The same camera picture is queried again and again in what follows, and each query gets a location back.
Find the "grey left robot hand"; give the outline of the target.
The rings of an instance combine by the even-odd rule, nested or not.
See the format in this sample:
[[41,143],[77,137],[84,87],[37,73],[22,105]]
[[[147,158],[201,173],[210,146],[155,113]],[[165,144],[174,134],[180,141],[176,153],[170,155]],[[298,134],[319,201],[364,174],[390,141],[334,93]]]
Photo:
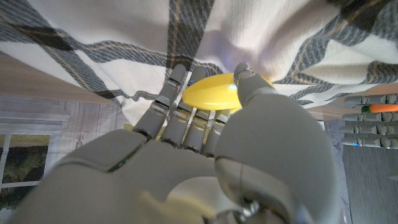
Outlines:
[[346,146],[397,149],[397,94],[361,95],[345,98],[361,107],[360,113],[345,114],[348,122],[340,131]]

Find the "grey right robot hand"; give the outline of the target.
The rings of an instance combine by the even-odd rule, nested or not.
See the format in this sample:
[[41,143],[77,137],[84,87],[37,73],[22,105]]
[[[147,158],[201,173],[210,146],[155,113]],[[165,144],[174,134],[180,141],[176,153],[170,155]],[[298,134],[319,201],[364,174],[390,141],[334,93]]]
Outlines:
[[227,76],[240,110],[205,125],[166,120],[185,72],[132,131],[95,139],[55,165],[10,223],[338,223],[333,145],[295,100],[247,63]]

